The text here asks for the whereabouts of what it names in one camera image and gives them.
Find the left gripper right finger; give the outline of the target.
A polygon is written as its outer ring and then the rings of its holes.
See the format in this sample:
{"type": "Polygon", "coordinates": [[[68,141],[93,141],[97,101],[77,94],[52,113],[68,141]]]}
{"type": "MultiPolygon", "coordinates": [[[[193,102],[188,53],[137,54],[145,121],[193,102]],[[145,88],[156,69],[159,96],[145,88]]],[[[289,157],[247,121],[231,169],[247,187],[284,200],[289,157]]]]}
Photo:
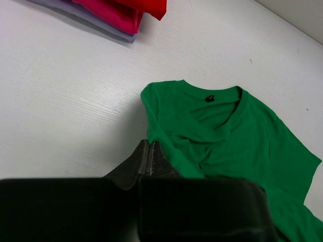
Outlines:
{"type": "Polygon", "coordinates": [[[149,146],[145,176],[161,178],[183,177],[166,159],[159,142],[154,141],[149,146]]]}

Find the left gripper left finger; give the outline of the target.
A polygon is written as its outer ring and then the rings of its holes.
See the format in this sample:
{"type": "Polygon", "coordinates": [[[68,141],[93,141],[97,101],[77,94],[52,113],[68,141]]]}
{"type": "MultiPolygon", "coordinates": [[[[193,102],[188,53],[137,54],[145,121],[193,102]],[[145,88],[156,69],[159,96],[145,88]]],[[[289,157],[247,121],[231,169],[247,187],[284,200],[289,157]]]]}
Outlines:
{"type": "Polygon", "coordinates": [[[103,178],[112,181],[121,190],[132,189],[141,175],[145,175],[149,142],[141,140],[133,153],[103,178]]]}

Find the green t-shirt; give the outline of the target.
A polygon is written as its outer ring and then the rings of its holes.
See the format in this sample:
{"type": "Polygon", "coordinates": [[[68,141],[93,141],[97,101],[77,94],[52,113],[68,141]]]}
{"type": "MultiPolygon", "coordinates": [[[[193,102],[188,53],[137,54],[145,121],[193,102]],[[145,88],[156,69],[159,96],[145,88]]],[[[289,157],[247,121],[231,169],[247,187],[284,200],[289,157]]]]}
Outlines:
{"type": "Polygon", "coordinates": [[[322,241],[304,205],[321,160],[273,110],[241,87],[206,90],[186,81],[141,92],[148,140],[186,178],[245,178],[264,189],[280,241],[322,241]]]}

